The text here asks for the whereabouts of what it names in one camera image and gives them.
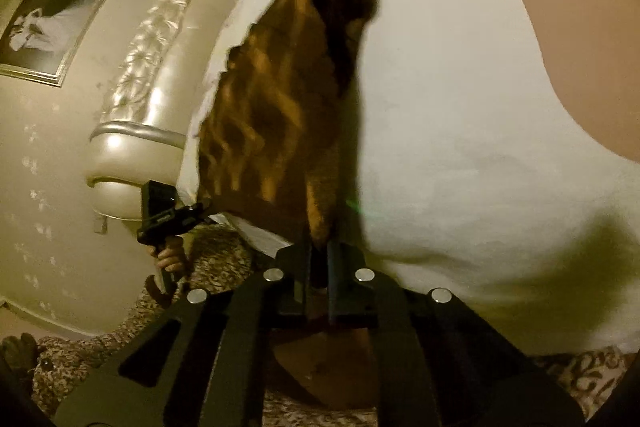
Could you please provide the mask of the person left hand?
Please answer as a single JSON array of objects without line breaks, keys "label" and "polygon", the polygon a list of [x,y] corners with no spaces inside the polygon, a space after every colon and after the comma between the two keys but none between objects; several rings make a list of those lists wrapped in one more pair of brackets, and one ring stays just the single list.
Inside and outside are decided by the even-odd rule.
[{"label": "person left hand", "polygon": [[149,247],[148,251],[155,259],[157,269],[179,274],[180,277],[190,274],[192,271],[192,265],[188,257],[186,257],[186,250],[181,236],[168,237],[162,247]]}]

